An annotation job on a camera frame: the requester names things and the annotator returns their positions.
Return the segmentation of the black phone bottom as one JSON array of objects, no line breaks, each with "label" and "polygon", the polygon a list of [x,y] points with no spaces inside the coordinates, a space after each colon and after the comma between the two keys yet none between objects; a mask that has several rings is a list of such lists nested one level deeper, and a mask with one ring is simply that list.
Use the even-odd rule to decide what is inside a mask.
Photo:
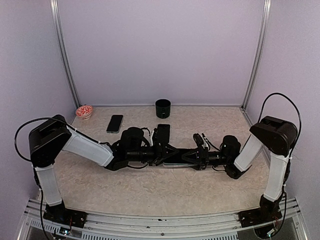
[{"label": "black phone bottom", "polygon": [[171,158],[164,160],[163,163],[184,163],[181,156],[182,156],[182,150],[183,148],[179,149],[179,153],[176,155],[172,156]]}]

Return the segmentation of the black phone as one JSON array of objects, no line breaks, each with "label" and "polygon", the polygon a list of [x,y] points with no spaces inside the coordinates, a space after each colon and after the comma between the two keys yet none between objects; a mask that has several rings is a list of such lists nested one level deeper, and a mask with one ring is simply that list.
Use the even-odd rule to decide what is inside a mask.
[{"label": "black phone", "polygon": [[164,160],[163,163],[184,163],[181,156],[182,156],[182,150],[183,148],[179,149],[179,153],[176,155],[172,156],[171,158]]},{"label": "black phone", "polygon": [[124,116],[122,114],[114,114],[108,123],[106,132],[111,134],[117,134],[122,126]]},{"label": "black phone", "polygon": [[161,144],[168,144],[170,142],[170,129],[169,124],[157,125],[157,141]]}]

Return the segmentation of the clear phone case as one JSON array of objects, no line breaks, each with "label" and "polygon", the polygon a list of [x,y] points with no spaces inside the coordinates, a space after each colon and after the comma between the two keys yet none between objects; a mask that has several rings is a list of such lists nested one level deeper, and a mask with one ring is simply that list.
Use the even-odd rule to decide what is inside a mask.
[{"label": "clear phone case", "polygon": [[197,164],[194,163],[171,163],[171,162],[164,162],[162,164],[166,168],[189,168],[189,167],[195,167]]}]

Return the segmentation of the black phone top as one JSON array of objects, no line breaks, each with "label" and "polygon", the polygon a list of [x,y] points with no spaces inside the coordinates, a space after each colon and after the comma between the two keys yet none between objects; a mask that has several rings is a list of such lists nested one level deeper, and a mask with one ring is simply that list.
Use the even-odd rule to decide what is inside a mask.
[{"label": "black phone top", "polygon": [[170,142],[170,129],[169,124],[157,125],[157,141],[161,144],[168,144]]}]

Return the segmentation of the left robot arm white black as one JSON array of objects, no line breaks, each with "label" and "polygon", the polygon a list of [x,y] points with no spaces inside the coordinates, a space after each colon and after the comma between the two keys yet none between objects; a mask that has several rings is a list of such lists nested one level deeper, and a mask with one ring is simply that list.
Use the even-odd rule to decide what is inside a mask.
[{"label": "left robot arm white black", "polygon": [[169,144],[170,129],[158,126],[147,140],[144,130],[130,127],[118,141],[103,143],[88,137],[67,124],[57,114],[31,130],[28,136],[30,161],[35,169],[46,200],[46,211],[63,223],[70,218],[70,211],[61,197],[54,163],[61,151],[70,152],[93,161],[111,171],[126,168],[129,162],[160,165],[179,150]]}]

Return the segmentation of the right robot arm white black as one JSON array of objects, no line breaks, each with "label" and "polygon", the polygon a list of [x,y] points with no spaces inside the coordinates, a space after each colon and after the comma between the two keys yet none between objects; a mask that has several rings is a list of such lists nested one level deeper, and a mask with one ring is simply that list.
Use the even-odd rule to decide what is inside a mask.
[{"label": "right robot arm white black", "polygon": [[249,170],[262,148],[267,148],[270,152],[268,181],[255,212],[260,222],[266,222],[278,210],[284,194],[284,184],[290,172],[290,154],[299,131],[293,123],[271,116],[252,125],[249,131],[250,136],[244,145],[235,136],[226,135],[219,151],[212,152],[203,146],[205,136],[194,134],[197,148],[184,153],[181,158],[197,170],[223,166],[226,174],[236,180]]}]

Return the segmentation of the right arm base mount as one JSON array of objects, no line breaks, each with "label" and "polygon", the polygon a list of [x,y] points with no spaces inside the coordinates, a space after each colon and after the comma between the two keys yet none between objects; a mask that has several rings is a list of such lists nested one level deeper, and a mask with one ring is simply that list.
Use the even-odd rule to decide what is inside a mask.
[{"label": "right arm base mount", "polygon": [[281,219],[282,213],[280,210],[276,210],[270,214],[262,214],[259,208],[255,208],[239,212],[238,217],[241,227],[246,228]]}]

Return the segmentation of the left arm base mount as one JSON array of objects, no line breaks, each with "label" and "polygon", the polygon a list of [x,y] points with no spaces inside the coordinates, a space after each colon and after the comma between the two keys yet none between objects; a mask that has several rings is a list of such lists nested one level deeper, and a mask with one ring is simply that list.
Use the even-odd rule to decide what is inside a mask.
[{"label": "left arm base mount", "polygon": [[87,219],[87,213],[84,211],[66,209],[63,213],[51,213],[45,210],[43,218],[57,224],[83,229]]}]

